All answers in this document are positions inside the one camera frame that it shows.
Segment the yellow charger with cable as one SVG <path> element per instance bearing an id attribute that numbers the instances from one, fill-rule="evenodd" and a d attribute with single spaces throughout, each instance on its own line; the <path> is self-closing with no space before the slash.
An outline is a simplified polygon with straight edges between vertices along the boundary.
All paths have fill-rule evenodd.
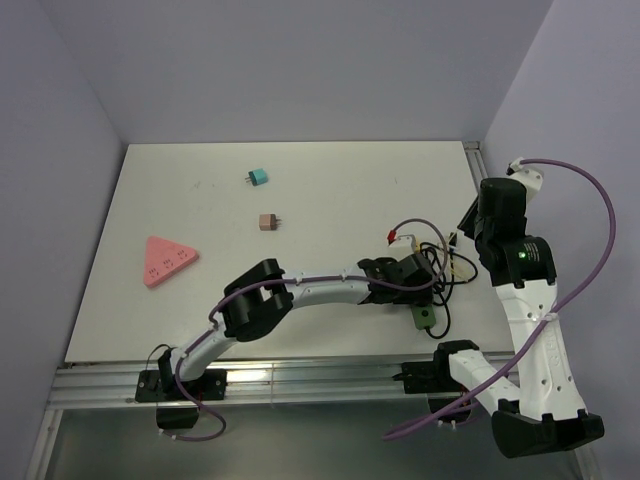
<path id="1" fill-rule="evenodd" d="M 458 251 L 455 241 L 447 241 L 442 243 L 433 243 L 422 241 L 417 244 L 415 250 L 420 253 L 432 251 L 439 260 L 444 259 L 444 252 L 448 254 L 448 263 L 446 266 L 446 274 L 453 284 L 467 284 L 477 279 L 479 269 L 477 265 L 468 257 Z"/>

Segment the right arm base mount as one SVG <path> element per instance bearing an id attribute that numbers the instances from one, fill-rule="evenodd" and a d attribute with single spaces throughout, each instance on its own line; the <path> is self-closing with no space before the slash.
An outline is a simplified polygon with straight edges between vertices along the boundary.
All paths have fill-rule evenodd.
<path id="1" fill-rule="evenodd" d="M 432 412 L 444 408 L 467 392 L 464 386 L 451 377 L 444 356 L 434 357 L 430 361 L 402 363 L 400 372 L 393 376 L 393 380 L 403 384 L 407 395 L 427 394 Z"/>

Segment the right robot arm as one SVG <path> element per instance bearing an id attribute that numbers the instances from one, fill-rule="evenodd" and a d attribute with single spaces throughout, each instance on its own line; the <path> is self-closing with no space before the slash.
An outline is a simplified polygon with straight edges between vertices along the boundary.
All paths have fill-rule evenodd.
<path id="1" fill-rule="evenodd" d="M 554 312 L 557 274 L 549 244 L 526 234 L 529 187 L 510 178 L 482 181 L 460 224 L 474 241 L 502 304 L 517 355 L 518 384 L 497 372 L 470 340 L 439 344 L 433 378 L 443 389 L 474 393 L 491 416 L 507 458 L 573 450 L 605 433 L 573 380 Z"/>

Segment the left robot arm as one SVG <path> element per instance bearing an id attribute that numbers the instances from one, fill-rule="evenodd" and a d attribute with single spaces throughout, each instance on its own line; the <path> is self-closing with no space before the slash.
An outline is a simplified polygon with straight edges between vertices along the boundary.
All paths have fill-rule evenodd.
<path id="1" fill-rule="evenodd" d="M 208 328 L 158 360 L 159 388 L 172 399 L 191 394 L 207 366 L 237 343 L 270 334 L 291 311 L 325 304 L 424 307 L 435 274 L 420 254 L 362 259 L 324 274 L 287 271 L 274 258 L 231 282 L 209 314 Z"/>

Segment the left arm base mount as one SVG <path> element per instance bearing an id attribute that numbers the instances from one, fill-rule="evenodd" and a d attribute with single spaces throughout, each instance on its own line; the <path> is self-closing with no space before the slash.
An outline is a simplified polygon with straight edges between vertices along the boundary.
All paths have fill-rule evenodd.
<path id="1" fill-rule="evenodd" d="M 227 372 L 223 369 L 209 370 L 199 379 L 183 383 L 186 391 L 200 402 L 223 400 L 226 385 Z M 186 407 L 169 406 L 169 403 L 186 402 L 187 398 L 177 387 L 172 375 L 165 380 L 158 370 L 139 373 L 134 401 L 138 404 L 157 404 L 156 424 L 164 430 L 190 430 L 200 415 L 199 408 L 194 404 Z"/>

